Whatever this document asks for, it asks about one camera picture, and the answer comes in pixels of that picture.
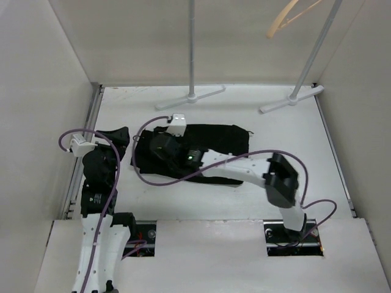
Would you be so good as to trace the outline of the black trousers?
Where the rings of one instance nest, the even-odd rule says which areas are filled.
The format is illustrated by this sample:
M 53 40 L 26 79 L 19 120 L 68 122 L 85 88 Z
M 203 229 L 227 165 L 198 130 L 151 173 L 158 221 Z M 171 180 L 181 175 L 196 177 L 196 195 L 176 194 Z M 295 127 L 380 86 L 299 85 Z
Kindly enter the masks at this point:
M 149 149 L 152 138 L 165 132 L 166 129 L 166 127 L 157 126 L 152 131 L 143 130 L 135 153 L 132 155 L 135 161 L 130 165 L 135 165 L 141 174 L 163 175 L 179 179 L 191 172 L 174 172 Z M 186 147 L 200 146 L 218 153 L 231 153 L 234 156 L 249 152 L 249 132 L 237 125 L 190 124 L 187 125 L 184 136 L 177 137 L 176 141 Z

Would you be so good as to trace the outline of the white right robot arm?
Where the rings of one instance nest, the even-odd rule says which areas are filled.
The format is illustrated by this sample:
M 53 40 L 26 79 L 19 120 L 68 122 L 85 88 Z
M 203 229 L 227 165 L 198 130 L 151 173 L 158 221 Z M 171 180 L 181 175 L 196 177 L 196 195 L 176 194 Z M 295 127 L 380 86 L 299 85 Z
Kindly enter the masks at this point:
M 234 156 L 183 145 L 170 134 L 153 138 L 150 151 L 185 178 L 227 178 L 261 187 L 269 204 L 281 213 L 284 236 L 297 242 L 305 235 L 307 216 L 296 196 L 298 172 L 282 154 L 273 152 L 268 159 L 251 159 L 248 154 Z

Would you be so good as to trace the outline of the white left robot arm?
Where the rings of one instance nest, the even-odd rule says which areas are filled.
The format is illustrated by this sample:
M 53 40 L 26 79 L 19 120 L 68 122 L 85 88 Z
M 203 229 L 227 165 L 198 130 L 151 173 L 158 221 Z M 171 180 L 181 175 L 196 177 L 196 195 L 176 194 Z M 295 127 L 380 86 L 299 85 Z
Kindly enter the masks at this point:
M 119 162 L 130 143 L 129 129 L 97 131 L 106 141 L 89 143 L 80 135 L 72 138 L 72 150 L 82 155 L 85 177 L 81 191 L 82 246 L 73 292 L 117 292 L 115 273 L 126 244 L 137 236 L 136 221 L 130 212 L 115 212 Z

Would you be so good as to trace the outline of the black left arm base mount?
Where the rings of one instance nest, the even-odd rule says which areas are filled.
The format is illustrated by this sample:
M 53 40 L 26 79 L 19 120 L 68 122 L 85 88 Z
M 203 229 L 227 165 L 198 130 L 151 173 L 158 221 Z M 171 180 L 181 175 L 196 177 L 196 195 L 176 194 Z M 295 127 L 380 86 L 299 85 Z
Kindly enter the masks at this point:
M 126 243 L 123 257 L 154 257 L 156 235 L 156 221 L 137 221 L 136 233 Z

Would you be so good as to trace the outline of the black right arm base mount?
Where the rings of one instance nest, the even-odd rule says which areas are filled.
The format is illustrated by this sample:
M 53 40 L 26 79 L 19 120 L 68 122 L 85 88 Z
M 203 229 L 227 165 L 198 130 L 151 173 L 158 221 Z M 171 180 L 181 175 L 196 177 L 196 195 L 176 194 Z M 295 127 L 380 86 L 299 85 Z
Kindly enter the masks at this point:
M 308 220 L 301 234 L 287 230 L 281 220 L 263 222 L 268 256 L 324 256 L 316 220 Z

